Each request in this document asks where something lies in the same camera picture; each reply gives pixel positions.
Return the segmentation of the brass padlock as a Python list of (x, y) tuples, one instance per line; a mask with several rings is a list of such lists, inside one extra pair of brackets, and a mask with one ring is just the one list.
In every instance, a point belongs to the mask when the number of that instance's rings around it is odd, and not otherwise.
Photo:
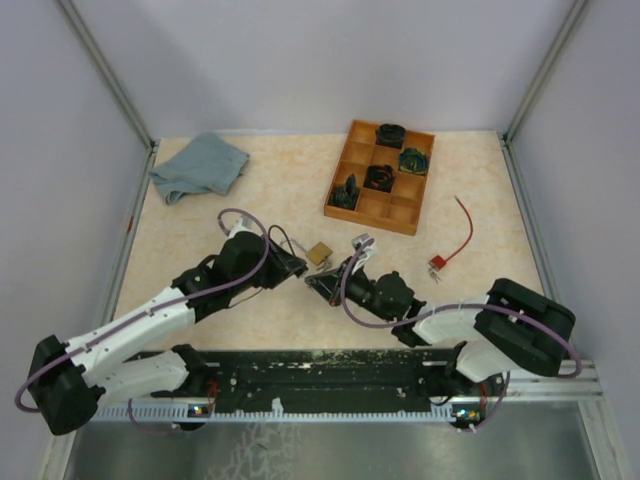
[(318, 242), (310, 249), (304, 247), (300, 242), (295, 239), (290, 239), (290, 243), (303, 252), (308, 260), (317, 267), (326, 264), (330, 261), (330, 257), (333, 251), (324, 243)]

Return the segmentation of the red cable lock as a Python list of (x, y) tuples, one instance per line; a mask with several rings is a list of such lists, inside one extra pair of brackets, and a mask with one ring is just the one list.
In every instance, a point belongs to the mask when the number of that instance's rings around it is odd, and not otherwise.
[(452, 260), (463, 253), (475, 234), (474, 219), (469, 208), (459, 196), (455, 196), (454, 200), (459, 213), (453, 223), (453, 232), (447, 234), (447, 249), (437, 250), (429, 260), (430, 274), (442, 271)]

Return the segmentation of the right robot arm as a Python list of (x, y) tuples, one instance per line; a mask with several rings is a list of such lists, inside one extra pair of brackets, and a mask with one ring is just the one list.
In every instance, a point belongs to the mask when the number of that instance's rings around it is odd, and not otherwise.
[(549, 378), (575, 378), (582, 371), (569, 343), (575, 315), (507, 278), (497, 279), (485, 294), (440, 306), (418, 300), (396, 271), (372, 280), (361, 264), (348, 261), (305, 282), (359, 325), (365, 322), (350, 307), (369, 312), (379, 320), (376, 328), (390, 329), (406, 346), (453, 344), (457, 354), (446, 380), (461, 396), (516, 369)]

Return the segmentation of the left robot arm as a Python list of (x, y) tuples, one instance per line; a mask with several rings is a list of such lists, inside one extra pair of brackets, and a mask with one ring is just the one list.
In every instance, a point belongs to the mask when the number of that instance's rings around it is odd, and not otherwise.
[(194, 397), (208, 384), (204, 362), (189, 345), (146, 359), (144, 347), (230, 308), (249, 289), (273, 290), (307, 271), (306, 261), (268, 237), (242, 231), (217, 254), (184, 271), (159, 294), (119, 319), (61, 341), (35, 347), (27, 391), (49, 431), (62, 436), (113, 403), (156, 393)]

